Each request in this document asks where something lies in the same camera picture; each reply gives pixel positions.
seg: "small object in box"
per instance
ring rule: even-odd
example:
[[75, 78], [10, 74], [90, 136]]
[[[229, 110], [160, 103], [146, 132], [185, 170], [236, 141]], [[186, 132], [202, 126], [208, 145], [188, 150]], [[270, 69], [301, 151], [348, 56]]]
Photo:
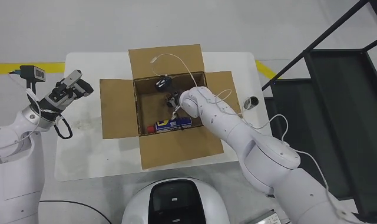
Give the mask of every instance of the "small object in box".
[[154, 85], [159, 92], [168, 91], [171, 87], [171, 77], [168, 75], [162, 76], [162, 78]]
[[174, 120], [158, 121], [147, 128], [148, 133], [167, 132], [175, 129], [186, 129], [193, 125], [190, 117], [178, 117]]

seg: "cable connector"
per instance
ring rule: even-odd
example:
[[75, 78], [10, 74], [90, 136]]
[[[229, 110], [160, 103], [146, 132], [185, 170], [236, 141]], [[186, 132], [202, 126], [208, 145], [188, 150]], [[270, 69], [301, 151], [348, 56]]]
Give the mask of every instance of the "cable connector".
[[17, 75], [21, 75], [21, 70], [14, 70], [14, 71], [9, 72], [8, 74], [17, 74]]
[[157, 56], [155, 56], [155, 57], [151, 60], [151, 64], [153, 64], [156, 60], [157, 60]]

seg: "yellow floor line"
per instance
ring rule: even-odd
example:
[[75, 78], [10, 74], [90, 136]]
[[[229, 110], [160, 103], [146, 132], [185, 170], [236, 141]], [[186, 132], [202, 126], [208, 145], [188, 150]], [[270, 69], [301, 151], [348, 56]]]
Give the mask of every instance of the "yellow floor line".
[[[273, 78], [276, 73], [269, 69], [267, 66], [262, 64], [260, 61], [255, 61], [257, 65], [257, 70], [261, 72], [264, 76], [268, 79]], [[46, 73], [64, 73], [64, 65], [63, 62], [28, 62], [28, 63], [0, 63], [0, 74], [8, 74], [11, 71], [19, 69], [21, 65], [34, 65], [39, 68], [42, 68], [46, 71]]]
[[21, 65], [34, 65], [42, 68], [46, 73], [64, 73], [63, 62], [22, 62], [22, 63], [7, 63], [0, 64], [0, 74], [8, 74], [11, 71], [18, 70]]
[[257, 70], [260, 73], [262, 73], [265, 77], [267, 77], [268, 79], [271, 79], [271, 78], [273, 78], [276, 75], [276, 73], [274, 71], [272, 71], [271, 69], [269, 69], [267, 66], [265, 66], [264, 64], [262, 64], [260, 61], [256, 60], [255, 63], [257, 65]]

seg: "black cable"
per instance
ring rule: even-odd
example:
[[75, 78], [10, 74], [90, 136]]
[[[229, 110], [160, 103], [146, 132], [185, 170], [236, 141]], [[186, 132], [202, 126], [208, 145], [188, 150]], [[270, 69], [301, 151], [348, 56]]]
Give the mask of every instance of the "black cable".
[[72, 132], [72, 129], [71, 129], [70, 125], [68, 124], [68, 122], [66, 121], [66, 119], [65, 119], [64, 117], [62, 118], [62, 121], [63, 121], [64, 124], [66, 125], [66, 127], [67, 127], [68, 132], [70, 133], [70, 135], [67, 136], [67, 137], [63, 136], [63, 135], [60, 133], [59, 128], [58, 128], [58, 126], [57, 126], [56, 124], [54, 125], [55, 131], [57, 131], [58, 136], [59, 136], [60, 138], [64, 139], [64, 140], [67, 140], [67, 139], [72, 138], [72, 136], [73, 136], [73, 132]]
[[36, 88], [35, 88], [35, 81], [33, 81], [33, 82], [31, 83], [31, 90], [34, 92], [34, 94], [37, 93], [37, 90], [36, 90]]
[[89, 205], [86, 205], [85, 203], [79, 203], [79, 202], [75, 202], [75, 201], [67, 201], [67, 200], [41, 200], [39, 201], [40, 203], [45, 203], [45, 202], [51, 202], [51, 203], [75, 203], [76, 205], [82, 205], [82, 206], [85, 206], [85, 207], [88, 207], [94, 211], [96, 211], [97, 213], [99, 213], [102, 217], [104, 217], [104, 219], [106, 219], [106, 221], [108, 223], [111, 224], [110, 220], [105, 216], [103, 215], [100, 211], [98, 211], [97, 209], [95, 209], [94, 207], [91, 207]]

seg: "box flap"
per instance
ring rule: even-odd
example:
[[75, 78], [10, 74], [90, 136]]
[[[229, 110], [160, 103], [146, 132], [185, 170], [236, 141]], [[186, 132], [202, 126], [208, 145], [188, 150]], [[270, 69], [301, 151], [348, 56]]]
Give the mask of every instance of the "box flap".
[[[225, 99], [225, 102], [236, 112], [241, 113], [240, 104], [238, 102], [236, 88], [234, 87], [233, 76], [231, 71], [206, 73], [206, 80], [208, 89], [213, 94], [218, 95], [226, 89], [231, 89], [231, 95]], [[221, 94], [220, 98], [225, 98], [229, 94], [225, 91]]]
[[221, 140], [204, 127], [140, 137], [143, 169], [221, 153]]
[[187, 73], [182, 62], [171, 55], [163, 55], [151, 64], [151, 60], [160, 54], [174, 54], [180, 57], [191, 72], [204, 71], [200, 45], [146, 48], [129, 50], [128, 53], [134, 79], [154, 76], [152, 67], [161, 75]]
[[138, 136], [132, 80], [100, 79], [103, 139]]

